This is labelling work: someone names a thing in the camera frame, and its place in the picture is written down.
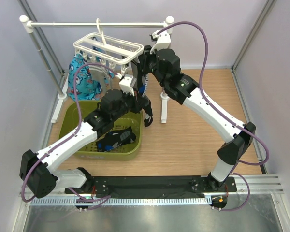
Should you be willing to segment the white clip sock hanger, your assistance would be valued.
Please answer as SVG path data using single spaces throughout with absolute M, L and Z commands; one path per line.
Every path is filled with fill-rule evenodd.
M 110 37 L 106 35 L 103 39 L 97 32 L 85 35 L 73 43 L 76 52 L 83 52 L 89 57 L 91 62 L 95 61 L 95 57 L 101 57 L 101 63 L 108 65 L 111 69 L 120 67 L 121 74 L 125 74 L 128 70 L 129 63 L 143 53 L 144 46 L 139 43 L 133 43 L 122 39 Z M 100 53 L 92 49 L 98 47 L 104 51 Z

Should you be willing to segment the black patterned sock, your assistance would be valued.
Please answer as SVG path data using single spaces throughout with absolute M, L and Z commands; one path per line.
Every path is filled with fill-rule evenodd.
M 98 152 L 107 152 L 122 145 L 131 144 L 136 140 L 132 127 L 114 130 L 106 133 L 105 137 L 96 142 Z
M 137 75 L 137 89 L 139 91 L 140 96 L 142 97 L 142 100 L 144 101 L 143 110 L 145 112 L 145 118 L 144 118 L 144 126 L 148 127 L 153 122 L 153 112 L 151 107 L 151 101 L 146 95 L 148 85 L 148 76 L 147 74 L 142 74 L 141 72 L 138 72 Z

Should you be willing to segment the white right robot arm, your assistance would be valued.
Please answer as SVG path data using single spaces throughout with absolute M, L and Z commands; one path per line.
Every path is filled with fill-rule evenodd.
M 167 96 L 194 111 L 224 140 L 217 151 L 218 161 L 207 177 L 212 191 L 225 187 L 226 179 L 252 143 L 256 126 L 244 123 L 211 100 L 200 84 L 181 72 L 180 58 L 170 48 L 155 50 L 146 45 L 137 58 L 137 78 L 153 74 Z

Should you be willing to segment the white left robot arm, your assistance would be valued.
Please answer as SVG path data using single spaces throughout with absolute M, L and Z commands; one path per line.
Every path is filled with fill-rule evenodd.
M 29 188 L 35 198 L 43 198 L 54 189 L 70 189 L 88 193 L 94 186 L 91 174 L 84 168 L 58 171 L 57 168 L 80 148 L 90 144 L 110 131 L 114 122 L 128 112 L 145 111 L 145 126 L 152 123 L 149 98 L 135 92 L 133 95 L 118 89 L 106 92 L 97 108 L 85 118 L 79 118 L 78 126 L 52 145 L 34 153 L 22 155 L 20 178 L 23 180 L 21 197 L 24 202 L 25 189 Z

